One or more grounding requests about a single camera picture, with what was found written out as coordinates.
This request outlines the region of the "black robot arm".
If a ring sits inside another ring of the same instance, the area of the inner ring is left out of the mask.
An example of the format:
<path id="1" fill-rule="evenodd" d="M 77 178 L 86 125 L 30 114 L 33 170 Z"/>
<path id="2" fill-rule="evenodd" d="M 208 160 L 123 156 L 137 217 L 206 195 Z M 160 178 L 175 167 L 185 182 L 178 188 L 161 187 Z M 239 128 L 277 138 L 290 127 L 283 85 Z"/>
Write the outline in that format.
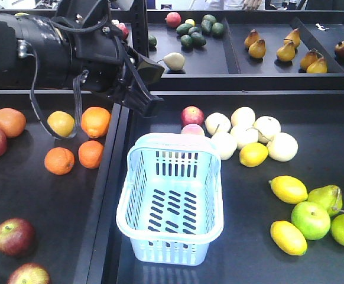
<path id="1" fill-rule="evenodd" d="M 0 13 L 0 89 L 76 89 L 144 117 L 164 68 L 127 45 L 109 1 L 61 1 L 53 17 Z"/>

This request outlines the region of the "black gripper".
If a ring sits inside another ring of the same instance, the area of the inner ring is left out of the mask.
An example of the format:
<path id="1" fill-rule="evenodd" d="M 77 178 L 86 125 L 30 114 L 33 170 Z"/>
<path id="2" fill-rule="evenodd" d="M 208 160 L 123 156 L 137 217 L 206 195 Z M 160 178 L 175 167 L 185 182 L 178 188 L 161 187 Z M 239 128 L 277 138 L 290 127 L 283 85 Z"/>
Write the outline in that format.
<path id="1" fill-rule="evenodd" d="M 70 39 L 74 57 L 85 63 L 92 92 L 142 117 L 154 117 L 164 100 L 151 94 L 148 85 L 158 82 L 162 65 L 134 50 L 131 62 L 122 31 L 112 24 L 110 1 L 61 1 L 52 25 Z"/>

